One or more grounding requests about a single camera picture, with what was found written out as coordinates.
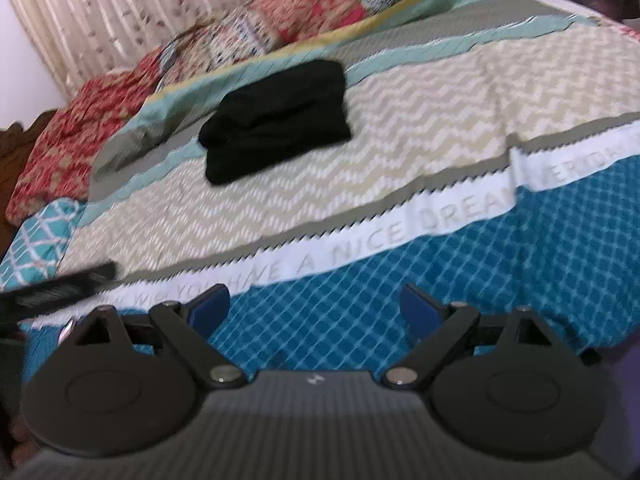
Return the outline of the black pants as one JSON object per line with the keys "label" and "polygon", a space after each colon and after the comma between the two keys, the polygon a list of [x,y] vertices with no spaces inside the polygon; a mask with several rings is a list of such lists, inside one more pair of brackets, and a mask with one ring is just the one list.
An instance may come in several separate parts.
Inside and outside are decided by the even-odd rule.
{"label": "black pants", "polygon": [[345,91],[343,65],[318,58],[229,92],[198,134],[206,180],[226,185],[352,140]]}

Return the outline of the teal white lattice pillow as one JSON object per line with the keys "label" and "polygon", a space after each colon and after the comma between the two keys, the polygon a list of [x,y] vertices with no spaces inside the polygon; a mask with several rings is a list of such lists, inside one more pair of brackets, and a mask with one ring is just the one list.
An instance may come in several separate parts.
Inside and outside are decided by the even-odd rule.
{"label": "teal white lattice pillow", "polygon": [[2,292],[52,278],[85,208],[58,198],[23,222],[1,261]]}

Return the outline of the red floral patchwork quilt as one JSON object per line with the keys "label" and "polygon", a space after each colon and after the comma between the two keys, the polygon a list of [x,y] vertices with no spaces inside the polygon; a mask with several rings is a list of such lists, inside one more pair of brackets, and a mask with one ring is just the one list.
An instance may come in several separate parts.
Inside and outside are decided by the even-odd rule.
{"label": "red floral patchwork quilt", "polygon": [[354,24],[398,1],[248,0],[201,15],[135,66],[111,70],[82,85],[37,142],[6,207],[6,220],[20,224],[60,197],[84,200],[96,153],[151,93]]}

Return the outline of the carved wooden headboard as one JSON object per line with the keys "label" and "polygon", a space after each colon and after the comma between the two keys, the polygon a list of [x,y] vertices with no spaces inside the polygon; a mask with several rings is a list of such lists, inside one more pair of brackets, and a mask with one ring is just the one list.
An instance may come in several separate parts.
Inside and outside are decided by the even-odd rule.
{"label": "carved wooden headboard", "polygon": [[0,150],[0,252],[4,256],[17,232],[17,228],[6,220],[6,207],[16,182],[25,168],[35,142],[55,115],[56,110],[42,112],[29,127],[14,122],[1,130]]}

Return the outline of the patterned teal beige bedspread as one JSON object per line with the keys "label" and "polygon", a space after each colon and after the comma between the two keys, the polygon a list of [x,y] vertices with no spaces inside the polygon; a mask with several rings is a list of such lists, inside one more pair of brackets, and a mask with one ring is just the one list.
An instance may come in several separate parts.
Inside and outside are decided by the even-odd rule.
{"label": "patterned teal beige bedspread", "polygon": [[[352,140],[226,185],[198,130],[222,98],[326,58]],[[62,329],[232,297],[213,344],[247,370],[382,370],[416,339],[416,284],[488,313],[543,315],[576,350],[639,327],[639,39],[541,0],[419,0],[169,87],[104,145],[58,273],[106,260],[113,284],[26,322],[27,382]]]}

